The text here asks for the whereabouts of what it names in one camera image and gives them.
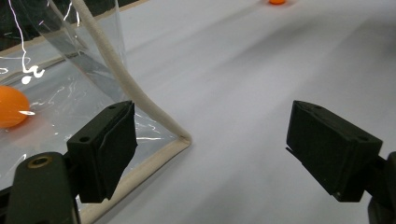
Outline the clear bag with beige trim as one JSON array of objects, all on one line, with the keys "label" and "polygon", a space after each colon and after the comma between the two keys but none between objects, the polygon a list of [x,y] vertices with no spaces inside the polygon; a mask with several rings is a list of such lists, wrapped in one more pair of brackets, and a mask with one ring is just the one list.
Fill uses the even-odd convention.
[{"label": "clear bag with beige trim", "polygon": [[[0,86],[28,99],[27,118],[0,128],[0,224],[94,224],[191,144],[130,74],[117,0],[8,0],[39,37],[0,55]],[[83,203],[67,141],[106,107],[134,103],[135,154],[110,199]]]}]

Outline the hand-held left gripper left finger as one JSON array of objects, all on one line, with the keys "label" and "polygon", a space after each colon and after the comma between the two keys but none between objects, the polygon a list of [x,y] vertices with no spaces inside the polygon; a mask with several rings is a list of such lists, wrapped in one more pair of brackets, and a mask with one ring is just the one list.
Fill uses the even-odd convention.
[{"label": "hand-held left gripper left finger", "polygon": [[137,148],[134,103],[106,107],[66,144],[70,161],[79,170],[80,200],[101,203],[110,199]]}]

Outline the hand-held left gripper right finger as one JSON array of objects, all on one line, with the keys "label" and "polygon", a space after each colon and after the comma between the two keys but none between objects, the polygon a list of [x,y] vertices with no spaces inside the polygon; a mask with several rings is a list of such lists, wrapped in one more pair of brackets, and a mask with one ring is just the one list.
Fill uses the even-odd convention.
[{"label": "hand-held left gripper right finger", "polygon": [[308,102],[292,103],[287,151],[339,202],[357,202],[364,192],[363,171],[375,162],[382,141]]}]

